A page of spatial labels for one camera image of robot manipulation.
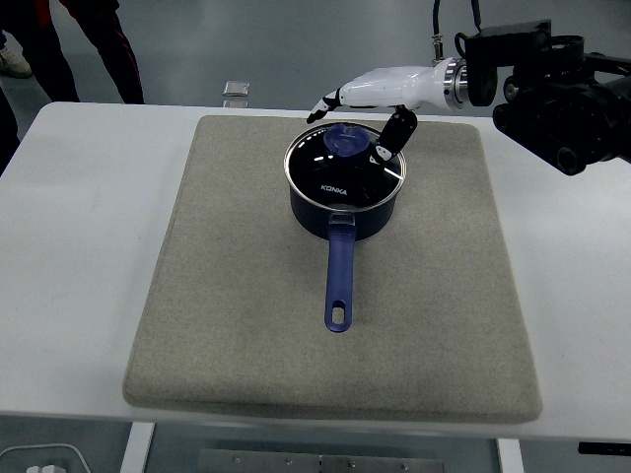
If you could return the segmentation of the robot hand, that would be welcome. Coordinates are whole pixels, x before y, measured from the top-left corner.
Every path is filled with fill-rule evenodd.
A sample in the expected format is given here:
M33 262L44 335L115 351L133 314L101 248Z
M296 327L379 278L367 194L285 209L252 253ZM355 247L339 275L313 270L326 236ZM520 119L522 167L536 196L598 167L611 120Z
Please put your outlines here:
M415 110L430 104L450 111L462 105L466 93L456 84L457 62L448 58L435 66L378 68L346 83L322 97L307 118L311 124L341 106L352 108L391 107L371 161L383 164L402 151L416 130Z

